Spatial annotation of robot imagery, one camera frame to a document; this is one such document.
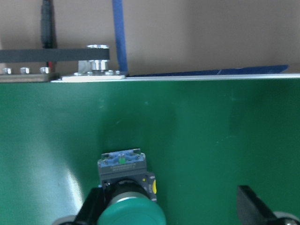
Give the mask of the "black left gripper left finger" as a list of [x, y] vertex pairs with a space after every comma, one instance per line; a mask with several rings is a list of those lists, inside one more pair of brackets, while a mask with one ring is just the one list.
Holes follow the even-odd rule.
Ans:
[[76, 225], [97, 225], [105, 210], [105, 197], [101, 187], [92, 188], [74, 219]]

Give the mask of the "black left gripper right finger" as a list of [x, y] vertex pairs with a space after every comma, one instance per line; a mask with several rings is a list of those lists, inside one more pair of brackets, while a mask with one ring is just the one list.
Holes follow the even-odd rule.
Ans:
[[249, 186], [237, 186], [236, 210], [242, 225], [277, 224], [278, 218]]

